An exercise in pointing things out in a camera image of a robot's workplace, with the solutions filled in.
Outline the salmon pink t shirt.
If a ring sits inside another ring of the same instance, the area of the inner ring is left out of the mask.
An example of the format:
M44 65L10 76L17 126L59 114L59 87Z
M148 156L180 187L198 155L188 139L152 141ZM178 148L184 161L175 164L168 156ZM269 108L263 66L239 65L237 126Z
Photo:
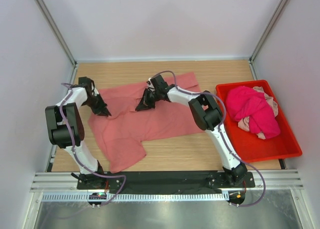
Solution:
M143 160L143 142L207 133L199 129L188 105L160 100L155 108L136 111L146 82L102 88L99 93L111 116L91 114L88 125L109 171L119 173Z

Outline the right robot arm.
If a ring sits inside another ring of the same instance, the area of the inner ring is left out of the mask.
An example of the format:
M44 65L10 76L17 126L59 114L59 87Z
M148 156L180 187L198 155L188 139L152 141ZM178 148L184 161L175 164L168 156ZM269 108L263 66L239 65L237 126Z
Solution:
M178 86L175 75L173 75L173 84L169 85L162 74L157 73L148 79L147 87L135 110L139 112L154 109L158 101L189 107L197 127L208 134L216 147L226 181L232 186L237 186L244 181L248 169L226 133L224 122L227 110L217 95L207 90L194 92L183 89Z

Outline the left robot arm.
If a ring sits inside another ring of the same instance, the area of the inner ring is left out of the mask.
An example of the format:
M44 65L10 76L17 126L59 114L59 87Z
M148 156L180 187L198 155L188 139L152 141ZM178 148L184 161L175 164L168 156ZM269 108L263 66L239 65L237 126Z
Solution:
M96 116L110 117L112 114L91 78L80 77L78 84L62 85L67 88L67 95L57 104L45 108L49 141L73 158L81 175L104 178L99 161L92 156L84 142L85 129L79 108L87 106Z

